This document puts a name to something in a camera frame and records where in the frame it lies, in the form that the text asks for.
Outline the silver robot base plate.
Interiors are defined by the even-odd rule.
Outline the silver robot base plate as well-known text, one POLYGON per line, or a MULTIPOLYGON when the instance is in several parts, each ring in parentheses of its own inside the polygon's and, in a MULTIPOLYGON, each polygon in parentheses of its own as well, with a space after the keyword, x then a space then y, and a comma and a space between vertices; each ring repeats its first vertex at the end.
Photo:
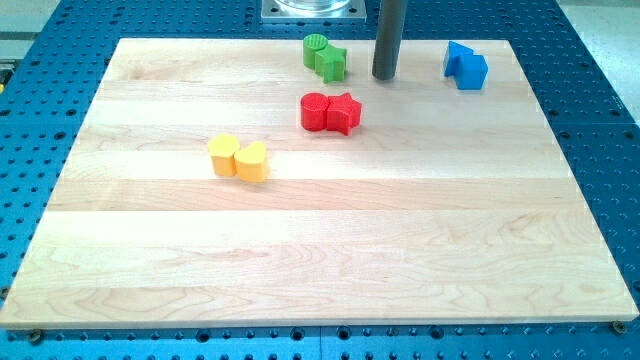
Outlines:
POLYGON ((367 19, 364 0, 261 0, 260 5, 265 23, 367 19))

